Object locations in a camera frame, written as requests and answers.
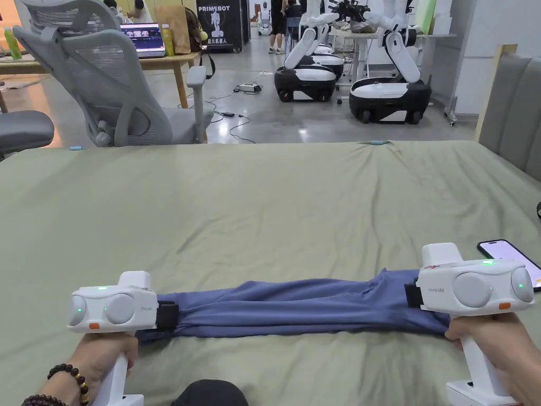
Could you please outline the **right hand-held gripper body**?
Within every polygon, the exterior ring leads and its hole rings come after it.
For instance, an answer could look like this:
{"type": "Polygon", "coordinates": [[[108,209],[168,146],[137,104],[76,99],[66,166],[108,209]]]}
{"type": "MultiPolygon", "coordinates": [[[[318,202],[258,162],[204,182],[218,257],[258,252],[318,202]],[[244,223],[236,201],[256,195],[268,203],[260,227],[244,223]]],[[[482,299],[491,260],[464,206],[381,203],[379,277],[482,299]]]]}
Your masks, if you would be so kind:
{"type": "MultiPolygon", "coordinates": [[[[519,312],[534,305],[529,273],[514,259],[465,261],[453,243],[425,245],[422,256],[418,278],[405,285],[409,307],[457,318],[519,312]]],[[[461,344],[470,379],[447,383],[449,403],[517,405],[474,339],[466,337],[461,344]]]]}

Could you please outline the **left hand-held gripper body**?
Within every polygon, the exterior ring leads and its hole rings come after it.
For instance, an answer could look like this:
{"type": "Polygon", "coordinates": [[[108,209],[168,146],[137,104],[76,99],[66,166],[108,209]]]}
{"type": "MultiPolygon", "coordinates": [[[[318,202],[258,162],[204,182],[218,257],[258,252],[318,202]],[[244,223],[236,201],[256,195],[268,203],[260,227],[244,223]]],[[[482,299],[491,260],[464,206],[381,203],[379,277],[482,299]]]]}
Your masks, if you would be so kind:
{"type": "MultiPolygon", "coordinates": [[[[174,331],[180,311],[176,302],[159,300],[145,271],[123,272],[116,285],[82,287],[71,295],[68,329],[75,333],[174,331]]],[[[120,355],[100,385],[94,405],[143,405],[142,394],[125,394],[128,360],[120,355]]]]}

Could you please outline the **person's left hand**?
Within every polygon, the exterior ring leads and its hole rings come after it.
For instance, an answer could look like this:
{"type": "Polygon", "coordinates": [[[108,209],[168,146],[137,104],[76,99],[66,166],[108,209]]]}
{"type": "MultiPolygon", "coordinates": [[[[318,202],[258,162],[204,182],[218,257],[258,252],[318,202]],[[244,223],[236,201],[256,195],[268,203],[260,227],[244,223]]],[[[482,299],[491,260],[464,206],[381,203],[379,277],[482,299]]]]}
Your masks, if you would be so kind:
{"type": "Polygon", "coordinates": [[[138,340],[127,333],[85,334],[76,346],[68,364],[78,369],[88,387],[89,405],[94,402],[98,390],[119,356],[127,359],[127,371],[138,356],[138,340]]]}

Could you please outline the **person's right hand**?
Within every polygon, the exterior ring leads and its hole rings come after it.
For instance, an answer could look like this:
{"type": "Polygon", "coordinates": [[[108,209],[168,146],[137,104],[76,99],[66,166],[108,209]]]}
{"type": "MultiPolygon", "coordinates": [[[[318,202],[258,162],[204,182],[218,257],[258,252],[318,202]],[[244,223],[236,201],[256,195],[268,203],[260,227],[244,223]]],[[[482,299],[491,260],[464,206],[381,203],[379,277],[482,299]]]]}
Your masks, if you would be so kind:
{"type": "Polygon", "coordinates": [[[540,351],[515,313],[458,317],[445,336],[459,350],[462,338],[473,338],[505,390],[523,405],[540,405],[540,351]]]}

